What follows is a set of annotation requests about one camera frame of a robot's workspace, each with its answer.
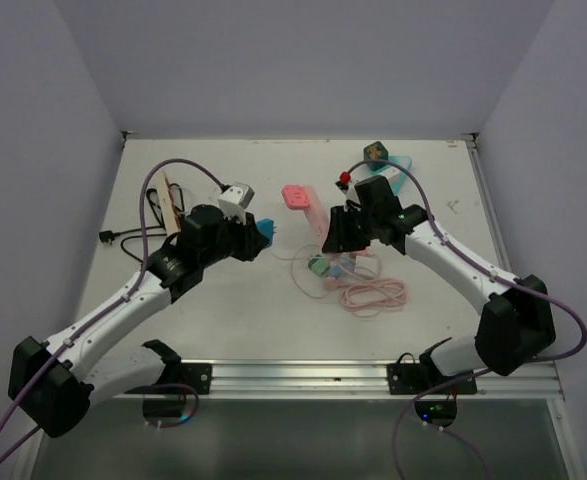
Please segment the blue adapter plug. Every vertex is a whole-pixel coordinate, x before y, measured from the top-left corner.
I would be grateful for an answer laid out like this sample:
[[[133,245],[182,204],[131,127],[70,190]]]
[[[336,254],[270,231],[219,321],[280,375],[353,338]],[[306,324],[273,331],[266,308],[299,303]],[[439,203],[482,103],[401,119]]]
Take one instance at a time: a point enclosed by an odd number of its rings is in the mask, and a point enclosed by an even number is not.
[[[275,235],[275,222],[271,218],[263,218],[256,222],[256,227],[261,235],[267,239],[267,248],[270,248],[273,244]]]

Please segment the blue charger plug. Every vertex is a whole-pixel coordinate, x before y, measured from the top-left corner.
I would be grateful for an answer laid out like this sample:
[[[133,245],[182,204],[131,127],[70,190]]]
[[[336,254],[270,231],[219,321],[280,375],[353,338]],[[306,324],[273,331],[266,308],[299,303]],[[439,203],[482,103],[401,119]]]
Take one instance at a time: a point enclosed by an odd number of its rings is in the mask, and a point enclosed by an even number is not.
[[[344,269],[341,264],[331,265],[328,271],[328,276],[331,278],[339,278],[344,273]]]

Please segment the white charger plug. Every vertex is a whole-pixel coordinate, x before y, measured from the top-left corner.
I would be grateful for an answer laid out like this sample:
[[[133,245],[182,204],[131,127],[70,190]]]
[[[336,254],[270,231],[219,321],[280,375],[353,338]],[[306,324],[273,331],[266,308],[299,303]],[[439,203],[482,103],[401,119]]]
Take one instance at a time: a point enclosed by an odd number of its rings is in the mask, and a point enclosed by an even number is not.
[[[374,256],[357,255],[355,257],[355,267],[359,270],[366,270],[376,274],[378,272],[378,261]]]

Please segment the green charger plug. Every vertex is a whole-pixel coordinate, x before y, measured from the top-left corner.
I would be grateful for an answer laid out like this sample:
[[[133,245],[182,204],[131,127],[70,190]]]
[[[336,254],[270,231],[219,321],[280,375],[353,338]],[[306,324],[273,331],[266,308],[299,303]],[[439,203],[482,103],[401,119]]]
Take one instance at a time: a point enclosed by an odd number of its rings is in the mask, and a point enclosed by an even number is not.
[[[309,258],[308,269],[320,278],[326,277],[331,269],[330,262],[322,255],[314,255]]]

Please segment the pink power strip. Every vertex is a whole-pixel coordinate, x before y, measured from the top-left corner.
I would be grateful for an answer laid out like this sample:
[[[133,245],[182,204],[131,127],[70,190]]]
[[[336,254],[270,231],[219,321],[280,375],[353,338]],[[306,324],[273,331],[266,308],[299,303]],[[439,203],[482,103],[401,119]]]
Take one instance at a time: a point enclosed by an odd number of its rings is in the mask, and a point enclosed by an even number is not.
[[[305,185],[302,190],[305,196],[303,212],[318,244],[323,244],[328,234],[329,216],[312,186]]]

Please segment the dark green cube socket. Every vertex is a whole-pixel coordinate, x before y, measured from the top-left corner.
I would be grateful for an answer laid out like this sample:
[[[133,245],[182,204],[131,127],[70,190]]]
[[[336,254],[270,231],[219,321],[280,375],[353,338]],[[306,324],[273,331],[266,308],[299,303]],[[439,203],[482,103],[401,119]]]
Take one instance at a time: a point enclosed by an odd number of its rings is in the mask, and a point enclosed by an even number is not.
[[[375,141],[363,148],[363,159],[379,163],[389,159],[389,152],[381,141]]]

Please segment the teal triangular power strip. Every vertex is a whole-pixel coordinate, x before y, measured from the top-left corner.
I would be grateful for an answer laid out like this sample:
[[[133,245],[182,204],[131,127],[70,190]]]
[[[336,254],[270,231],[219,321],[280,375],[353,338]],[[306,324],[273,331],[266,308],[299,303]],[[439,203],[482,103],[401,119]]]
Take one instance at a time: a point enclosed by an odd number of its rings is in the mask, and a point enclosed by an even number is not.
[[[395,168],[391,165],[384,164],[379,168],[373,169],[372,173],[374,175],[386,177],[393,194],[398,196],[399,191],[407,178],[404,171],[409,171],[412,167],[412,158],[410,156],[390,156],[388,161],[394,165],[399,165],[402,167],[402,170],[399,170],[398,168]]]

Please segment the pink adapter plug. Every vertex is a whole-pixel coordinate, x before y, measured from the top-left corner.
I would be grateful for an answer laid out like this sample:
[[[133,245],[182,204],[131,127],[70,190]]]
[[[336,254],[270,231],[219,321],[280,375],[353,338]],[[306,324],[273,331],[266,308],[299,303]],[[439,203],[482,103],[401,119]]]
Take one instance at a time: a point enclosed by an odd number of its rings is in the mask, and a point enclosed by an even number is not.
[[[305,210],[310,207],[307,190],[302,185],[285,185],[281,194],[285,206],[290,210]]]

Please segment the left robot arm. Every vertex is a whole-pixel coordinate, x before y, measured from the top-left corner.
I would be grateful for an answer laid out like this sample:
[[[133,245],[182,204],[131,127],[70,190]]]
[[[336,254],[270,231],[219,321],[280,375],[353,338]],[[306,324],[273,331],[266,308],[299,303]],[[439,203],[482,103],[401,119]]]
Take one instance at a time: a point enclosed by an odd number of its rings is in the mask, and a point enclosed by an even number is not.
[[[71,431],[90,407],[142,388],[188,394],[181,357],[150,340],[123,358],[106,355],[142,322],[198,285],[207,267],[226,258],[252,261],[270,240],[252,214],[227,218],[198,205],[145,265],[86,317],[45,341],[27,337],[14,349],[8,394],[52,438]]]

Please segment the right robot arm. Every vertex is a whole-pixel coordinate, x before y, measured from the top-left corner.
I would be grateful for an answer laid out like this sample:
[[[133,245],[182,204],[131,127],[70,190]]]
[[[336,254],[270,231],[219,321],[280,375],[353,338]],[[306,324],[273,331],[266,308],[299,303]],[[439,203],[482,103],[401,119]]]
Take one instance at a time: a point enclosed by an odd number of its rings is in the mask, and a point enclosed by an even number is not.
[[[361,251],[378,241],[436,273],[479,315],[475,334],[446,338],[420,355],[418,379],[424,389],[441,392],[454,376],[475,370],[507,376],[555,342],[547,289],[538,277],[521,279],[474,254],[424,205],[402,206],[381,176],[350,190],[356,198],[330,210],[323,253]]]

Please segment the aluminium front rail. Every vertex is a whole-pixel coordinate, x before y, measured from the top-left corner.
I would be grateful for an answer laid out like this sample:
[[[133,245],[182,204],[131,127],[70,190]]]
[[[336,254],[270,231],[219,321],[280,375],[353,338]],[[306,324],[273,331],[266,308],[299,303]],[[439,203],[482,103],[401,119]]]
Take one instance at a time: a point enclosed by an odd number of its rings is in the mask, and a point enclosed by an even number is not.
[[[563,396],[552,363],[524,365],[509,376],[487,373],[458,378],[446,387],[428,384],[411,361],[357,360],[162,360],[140,348],[123,357],[104,358],[85,380],[94,386],[93,405],[121,394],[179,394],[185,384],[214,399],[384,399],[412,398],[430,388],[430,399],[455,393],[458,399],[530,400]]]

